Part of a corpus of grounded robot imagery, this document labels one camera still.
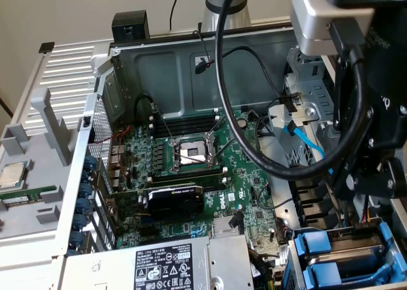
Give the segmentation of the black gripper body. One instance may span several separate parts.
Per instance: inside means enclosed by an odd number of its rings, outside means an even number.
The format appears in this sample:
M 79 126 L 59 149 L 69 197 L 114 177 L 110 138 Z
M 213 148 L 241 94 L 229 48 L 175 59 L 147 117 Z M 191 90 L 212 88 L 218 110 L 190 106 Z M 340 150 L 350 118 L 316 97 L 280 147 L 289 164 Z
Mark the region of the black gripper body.
M 325 159 L 338 163 L 369 138 L 373 151 L 394 150 L 406 142 L 406 0 L 328 0 L 343 10 L 372 9 L 363 34 L 355 17 L 336 18 L 329 31 L 342 62 L 350 66 L 356 98 L 352 121 L 338 147 Z

